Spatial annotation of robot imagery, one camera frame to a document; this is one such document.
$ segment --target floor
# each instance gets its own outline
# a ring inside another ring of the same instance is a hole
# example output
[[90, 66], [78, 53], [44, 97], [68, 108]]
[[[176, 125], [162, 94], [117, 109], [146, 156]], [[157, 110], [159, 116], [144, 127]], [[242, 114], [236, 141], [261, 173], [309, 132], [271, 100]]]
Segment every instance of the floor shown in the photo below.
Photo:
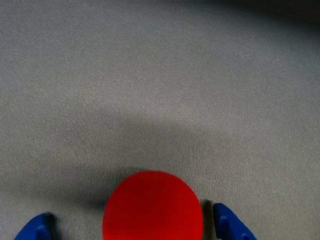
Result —
[[161, 170], [259, 240], [320, 236], [320, 31], [218, 4], [2, 4], [0, 239], [43, 212], [102, 239]]

